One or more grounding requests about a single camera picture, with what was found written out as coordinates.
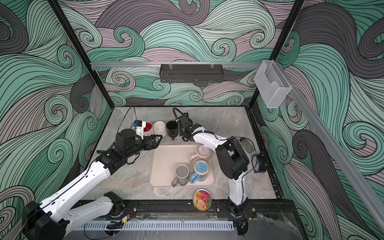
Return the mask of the white ribbed mug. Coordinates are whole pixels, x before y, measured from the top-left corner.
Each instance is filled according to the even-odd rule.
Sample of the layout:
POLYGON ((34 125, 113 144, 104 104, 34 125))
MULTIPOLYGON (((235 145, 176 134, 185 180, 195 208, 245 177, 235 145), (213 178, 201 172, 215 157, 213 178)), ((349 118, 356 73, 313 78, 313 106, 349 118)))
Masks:
POLYGON ((154 128, 154 134, 155 135, 162 135, 163 137, 167 136, 167 129, 166 124, 162 121, 157 121, 153 125, 154 128))

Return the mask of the black mug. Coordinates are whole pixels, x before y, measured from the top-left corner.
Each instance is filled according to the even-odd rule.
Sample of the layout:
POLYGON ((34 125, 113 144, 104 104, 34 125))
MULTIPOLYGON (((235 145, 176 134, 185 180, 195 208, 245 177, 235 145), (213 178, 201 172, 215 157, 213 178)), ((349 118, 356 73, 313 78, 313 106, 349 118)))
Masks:
POLYGON ((172 139, 175 140, 175 138, 179 135, 179 127, 178 123, 176 121, 169 121, 166 124, 167 128, 167 134, 172 139))

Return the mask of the grey mug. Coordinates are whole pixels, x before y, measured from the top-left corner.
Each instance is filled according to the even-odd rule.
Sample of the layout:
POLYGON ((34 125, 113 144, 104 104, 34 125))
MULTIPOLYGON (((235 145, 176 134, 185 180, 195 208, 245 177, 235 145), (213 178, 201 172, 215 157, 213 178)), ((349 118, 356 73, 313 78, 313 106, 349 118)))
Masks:
POLYGON ((189 181, 190 170, 187 165, 178 165, 175 169, 176 177, 173 179, 171 186, 176 187, 177 185, 185 186, 189 181))

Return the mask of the blue mug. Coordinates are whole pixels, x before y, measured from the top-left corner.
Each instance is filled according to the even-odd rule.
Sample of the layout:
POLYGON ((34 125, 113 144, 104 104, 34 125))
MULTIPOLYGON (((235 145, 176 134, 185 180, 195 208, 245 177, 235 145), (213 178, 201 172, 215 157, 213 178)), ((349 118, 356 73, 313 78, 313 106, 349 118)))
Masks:
POLYGON ((195 162, 194 171, 190 176, 190 183, 194 184, 195 182, 205 181, 208 177, 209 170, 210 169, 207 162, 203 160, 195 162))

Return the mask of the cream mug red inside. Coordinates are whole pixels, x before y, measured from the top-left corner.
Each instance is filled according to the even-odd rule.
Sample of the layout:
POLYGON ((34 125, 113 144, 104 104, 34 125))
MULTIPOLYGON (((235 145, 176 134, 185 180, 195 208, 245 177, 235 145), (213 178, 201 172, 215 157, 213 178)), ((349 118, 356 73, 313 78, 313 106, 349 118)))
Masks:
POLYGON ((150 136, 154 134, 153 125, 149 122, 146 122, 146 126, 144 127, 144 136, 150 136))

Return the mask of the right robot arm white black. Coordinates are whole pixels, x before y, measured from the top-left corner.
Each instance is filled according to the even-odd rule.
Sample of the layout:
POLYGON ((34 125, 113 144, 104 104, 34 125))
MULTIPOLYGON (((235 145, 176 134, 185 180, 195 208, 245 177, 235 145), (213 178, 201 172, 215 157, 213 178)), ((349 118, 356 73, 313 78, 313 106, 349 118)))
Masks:
POLYGON ((236 137, 224 138, 195 124, 188 113, 173 108, 181 139, 194 141, 208 147, 217 155, 223 174, 229 179, 230 194, 228 198, 231 214, 239 218, 243 215, 248 202, 245 188, 245 176, 250 160, 236 137))

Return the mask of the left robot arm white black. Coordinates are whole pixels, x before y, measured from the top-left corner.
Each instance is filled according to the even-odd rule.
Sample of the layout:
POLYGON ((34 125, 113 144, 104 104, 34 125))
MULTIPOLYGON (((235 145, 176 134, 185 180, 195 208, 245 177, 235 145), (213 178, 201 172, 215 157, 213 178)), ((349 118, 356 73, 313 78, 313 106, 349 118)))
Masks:
POLYGON ((100 216, 119 217, 124 212, 123 199, 114 192, 74 208, 93 187, 126 165, 128 158, 142 151, 156 149, 161 135, 139 136, 132 129, 117 133, 112 146, 99 151, 99 156, 78 177, 56 193, 23 208, 22 233, 29 240, 61 240, 77 227, 100 216))

